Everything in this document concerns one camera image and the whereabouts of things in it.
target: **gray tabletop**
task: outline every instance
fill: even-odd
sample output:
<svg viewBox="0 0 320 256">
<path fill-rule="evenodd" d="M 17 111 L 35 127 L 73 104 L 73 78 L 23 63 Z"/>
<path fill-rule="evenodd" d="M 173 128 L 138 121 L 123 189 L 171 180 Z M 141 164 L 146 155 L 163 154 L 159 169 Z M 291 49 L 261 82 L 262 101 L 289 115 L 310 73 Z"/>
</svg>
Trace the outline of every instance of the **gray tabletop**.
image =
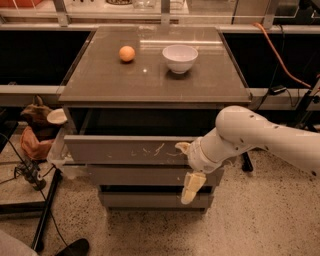
<svg viewBox="0 0 320 256">
<path fill-rule="evenodd" d="M 199 56 L 185 74 L 172 73 L 162 50 L 171 44 L 195 47 Z M 129 45 L 136 56 L 119 58 Z M 215 28 L 158 25 L 103 26 L 75 68 L 59 101 L 85 105 L 110 103 L 249 103 L 250 93 Z"/>
</svg>

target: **open drawer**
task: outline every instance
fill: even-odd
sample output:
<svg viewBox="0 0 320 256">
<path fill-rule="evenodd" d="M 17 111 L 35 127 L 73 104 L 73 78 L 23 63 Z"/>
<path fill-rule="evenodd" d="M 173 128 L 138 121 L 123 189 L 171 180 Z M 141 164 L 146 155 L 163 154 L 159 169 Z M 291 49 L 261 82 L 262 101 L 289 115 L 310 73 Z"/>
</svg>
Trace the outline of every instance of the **open drawer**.
<svg viewBox="0 0 320 256">
<path fill-rule="evenodd" d="M 177 142 L 196 137 L 66 135 L 65 143 L 77 164 L 187 165 Z"/>
</svg>

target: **floor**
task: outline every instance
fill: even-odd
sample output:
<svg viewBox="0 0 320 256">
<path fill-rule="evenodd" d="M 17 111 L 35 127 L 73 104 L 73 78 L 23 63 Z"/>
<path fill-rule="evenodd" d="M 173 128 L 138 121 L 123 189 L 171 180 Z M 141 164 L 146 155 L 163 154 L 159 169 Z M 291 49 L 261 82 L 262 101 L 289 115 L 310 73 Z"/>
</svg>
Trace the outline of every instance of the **floor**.
<svg viewBox="0 0 320 256">
<path fill-rule="evenodd" d="M 11 141 L 19 151 L 19 126 Z M 259 256 L 320 255 L 320 181 L 270 155 L 249 152 L 255 170 L 244 173 L 242 160 L 225 167 L 206 214 L 180 211 L 112 211 L 100 204 L 87 176 L 64 174 L 52 213 L 67 243 L 86 238 L 90 256 Z M 0 182 L 13 177 L 19 159 L 9 144 L 0 154 Z M 50 168 L 41 164 L 41 174 Z M 45 179 L 47 193 L 53 172 Z M 41 201 L 18 177 L 0 185 L 0 203 Z M 2 215 L 0 229 L 31 245 L 38 214 Z M 65 245 L 52 219 L 44 236 L 43 256 Z"/>
</svg>

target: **cabinet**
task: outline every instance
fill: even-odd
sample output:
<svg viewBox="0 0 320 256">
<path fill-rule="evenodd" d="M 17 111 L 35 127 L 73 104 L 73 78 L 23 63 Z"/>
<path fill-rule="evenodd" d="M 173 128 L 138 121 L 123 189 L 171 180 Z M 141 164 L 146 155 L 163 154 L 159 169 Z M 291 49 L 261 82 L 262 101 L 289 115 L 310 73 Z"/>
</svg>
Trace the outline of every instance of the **cabinet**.
<svg viewBox="0 0 320 256">
<path fill-rule="evenodd" d="M 197 48 L 183 75 L 168 70 L 162 49 Z M 136 57 L 122 63 L 124 45 Z M 214 127 L 219 109 L 247 105 L 250 94 L 212 27 L 99 27 L 59 98 L 73 134 L 65 142 L 76 163 L 87 164 L 108 209 L 161 208 L 206 211 L 223 169 L 208 175 L 190 205 L 180 202 L 188 167 L 175 148 Z"/>
</svg>

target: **orange cable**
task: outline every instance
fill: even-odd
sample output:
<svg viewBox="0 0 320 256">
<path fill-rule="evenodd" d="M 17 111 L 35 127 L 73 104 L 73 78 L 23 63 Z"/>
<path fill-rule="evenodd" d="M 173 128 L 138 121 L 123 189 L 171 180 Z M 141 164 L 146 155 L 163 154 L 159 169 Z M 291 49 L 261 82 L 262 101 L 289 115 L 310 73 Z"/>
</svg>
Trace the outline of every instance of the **orange cable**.
<svg viewBox="0 0 320 256">
<path fill-rule="evenodd" d="M 293 79 L 294 81 L 296 81 L 296 82 L 298 82 L 298 83 L 300 83 L 300 84 L 302 84 L 302 85 L 304 85 L 304 86 L 306 86 L 306 87 L 308 87 L 308 88 L 311 88 L 311 85 L 309 85 L 309 84 L 303 82 L 302 80 L 296 78 L 295 76 L 293 76 L 293 75 L 288 71 L 288 69 L 286 68 L 285 64 L 283 63 L 283 60 L 281 59 L 279 53 L 277 52 L 276 48 L 274 47 L 273 43 L 271 42 L 271 40 L 270 40 L 270 38 L 269 38 L 266 30 L 264 29 L 264 27 L 263 27 L 260 23 L 253 23 L 253 25 L 254 25 L 255 27 L 259 28 L 259 29 L 263 32 L 263 34 L 264 34 L 265 38 L 267 39 L 267 41 L 268 41 L 271 49 L 273 50 L 273 52 L 275 53 L 277 59 L 279 60 L 279 62 L 280 62 L 280 64 L 281 64 L 284 72 L 285 72 L 291 79 Z"/>
</svg>

